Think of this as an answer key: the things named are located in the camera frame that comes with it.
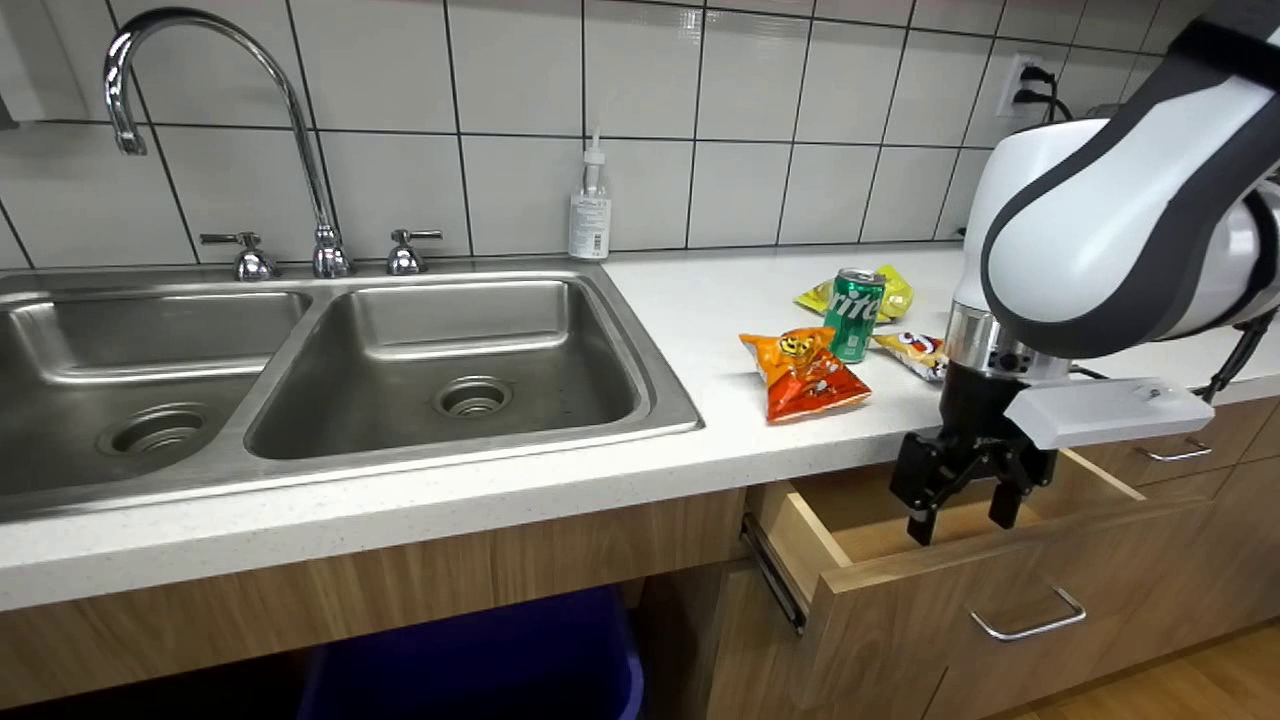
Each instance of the sink drain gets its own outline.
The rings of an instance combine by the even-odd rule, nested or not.
[[[157,405],[107,435],[119,456],[171,452],[198,435],[198,405]]]
[[[490,415],[508,410],[511,391],[495,375],[454,375],[437,391],[443,415]]]

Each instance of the electrical outlet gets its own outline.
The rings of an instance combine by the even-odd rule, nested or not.
[[[1005,63],[1005,84],[999,84],[999,97],[994,97],[994,107],[991,107],[991,125],[1010,131],[1010,129],[1024,129],[1036,112],[1033,106],[1010,106],[1010,97],[1024,89],[1024,69],[1036,63],[1036,69],[1049,69],[1038,55],[1010,55]]]

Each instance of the soap dispenser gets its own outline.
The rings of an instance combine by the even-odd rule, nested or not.
[[[602,259],[606,257],[606,229],[611,229],[611,191],[602,180],[602,149],[598,129],[582,153],[582,183],[568,197],[568,239],[563,254],[573,259]]]

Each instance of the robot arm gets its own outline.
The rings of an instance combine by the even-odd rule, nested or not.
[[[977,188],[946,321],[942,430],[906,435],[892,494],[926,546],[935,509],[991,477],[991,522],[1049,484],[1052,449],[1200,430],[1187,391],[1062,383],[1068,362],[1220,326],[1263,332],[1280,305],[1280,4],[1220,0],[1104,125],[1008,135]],[[1044,410],[1125,401],[1104,434],[1033,434]]]

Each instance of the faucet handle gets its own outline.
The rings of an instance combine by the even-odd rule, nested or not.
[[[271,282],[274,278],[274,268],[258,254],[262,239],[255,233],[198,233],[198,243],[239,243],[237,282]]]
[[[396,229],[392,233],[392,257],[386,257],[386,278],[411,278],[423,272],[423,259],[411,254],[411,243],[419,239],[443,239],[443,233],[411,233],[411,229]]]

